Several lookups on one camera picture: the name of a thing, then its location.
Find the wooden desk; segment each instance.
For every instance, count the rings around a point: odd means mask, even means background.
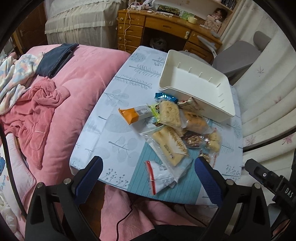
[[[183,39],[184,51],[194,53],[207,62],[212,61],[213,55],[197,36],[215,43],[217,49],[222,45],[222,42],[212,36],[209,30],[197,24],[191,24],[184,19],[175,16],[169,18],[160,14],[148,13],[146,10],[132,10],[127,14],[127,10],[124,9],[118,11],[118,49],[132,54],[137,47],[143,44],[146,28],[156,29]]]

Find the teal striped stripe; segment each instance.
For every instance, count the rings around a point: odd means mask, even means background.
[[[199,150],[189,150],[190,156],[195,160],[199,154]],[[165,188],[156,195],[151,195],[150,184],[148,182],[148,173],[145,161],[155,161],[161,164],[153,149],[145,143],[140,155],[138,164],[128,186],[128,192],[138,194],[161,201],[195,204],[201,188],[201,182],[194,171],[194,162],[190,165],[187,174],[181,178],[174,188]]]

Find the blue gripper pad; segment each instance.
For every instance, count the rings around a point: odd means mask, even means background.
[[[211,202],[221,207],[223,203],[223,190],[212,175],[213,172],[218,171],[213,170],[203,157],[196,158],[194,169]]]
[[[77,206],[85,203],[92,191],[96,181],[103,171],[103,160],[102,158],[95,156],[85,169],[80,170],[74,178],[74,190],[72,192],[75,194],[74,202]]]

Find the wooden floor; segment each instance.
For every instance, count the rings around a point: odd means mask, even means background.
[[[79,206],[90,227],[99,237],[101,233],[101,209],[104,204],[105,184],[97,182],[85,204]]]

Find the desk drawer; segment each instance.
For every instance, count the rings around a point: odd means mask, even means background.
[[[183,39],[187,39],[191,32],[189,28],[154,17],[146,17],[145,27],[157,29]]]
[[[123,34],[118,34],[118,43],[124,44],[124,35]],[[134,46],[134,47],[139,47],[141,44],[141,38],[126,35],[125,36],[125,44],[130,45],[130,46]]]
[[[133,47],[133,46],[129,46],[129,45],[126,45],[126,48],[124,49],[124,45],[123,44],[118,44],[118,50],[122,50],[122,51],[126,51],[130,54],[132,54],[133,52],[135,52],[137,48],[136,47]]]
[[[144,26],[145,23],[145,16],[139,15],[139,14],[130,14],[131,17],[131,24],[138,25],[138,26]],[[124,23],[124,20],[126,19],[126,24],[129,25],[129,16],[126,13],[118,13],[118,23]]]
[[[188,51],[190,53],[196,54],[197,56],[201,57],[202,59],[204,59],[208,63],[211,62],[214,58],[212,53],[210,53],[210,52],[204,50],[203,48],[201,48],[195,44],[192,44],[190,42],[187,42],[184,50]]]
[[[192,31],[192,33],[191,33],[191,35],[190,35],[188,41],[191,42],[191,43],[196,44],[197,46],[202,47],[203,49],[205,49],[205,50],[207,50],[207,51],[210,51],[210,50],[207,48],[207,46],[205,46],[205,45],[204,45],[204,44],[198,39],[197,36],[201,36],[201,37],[205,38],[206,40],[208,40],[209,42],[211,42],[211,43],[215,43],[215,47],[217,48],[217,50],[218,50],[218,49],[220,48],[220,46],[221,46],[220,44],[214,42],[213,40],[211,40],[211,39],[207,38],[206,36],[204,36],[204,35],[202,35],[202,34],[200,34],[200,33],[198,33],[198,32],[195,32],[195,31]]]
[[[124,25],[123,23],[119,23],[118,24],[118,33],[119,34],[124,34],[123,27],[124,27],[124,29],[126,29],[126,34],[127,35],[142,37],[143,27],[136,26],[136,25],[131,25],[129,27],[129,24]]]

